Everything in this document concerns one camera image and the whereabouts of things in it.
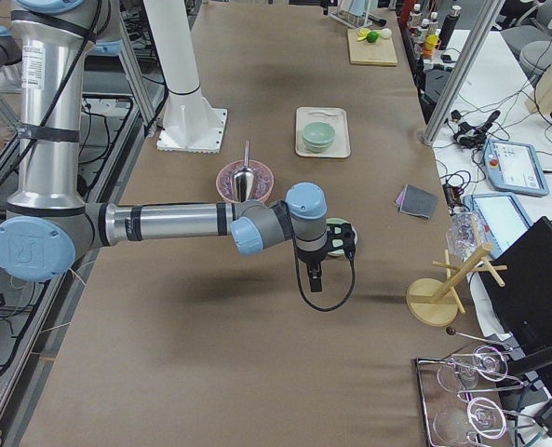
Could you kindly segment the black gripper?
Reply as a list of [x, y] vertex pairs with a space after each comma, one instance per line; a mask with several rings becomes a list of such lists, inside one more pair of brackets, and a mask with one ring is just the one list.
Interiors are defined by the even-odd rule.
[[309, 287], [311, 292], [322, 292], [322, 268], [321, 262], [328, 255], [328, 250], [322, 247], [316, 251], [297, 249], [297, 257], [306, 265], [309, 276]]

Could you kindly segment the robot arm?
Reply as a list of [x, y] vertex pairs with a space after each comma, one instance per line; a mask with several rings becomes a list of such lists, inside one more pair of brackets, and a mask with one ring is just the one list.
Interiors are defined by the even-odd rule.
[[86, 55], [117, 37], [115, 1], [15, 1], [11, 20], [22, 40], [19, 185], [0, 223], [0, 267], [45, 281], [86, 252], [122, 241], [232, 236], [245, 255], [291, 240], [312, 291], [333, 237], [327, 205], [313, 183], [298, 183], [267, 206], [87, 203], [77, 191]]

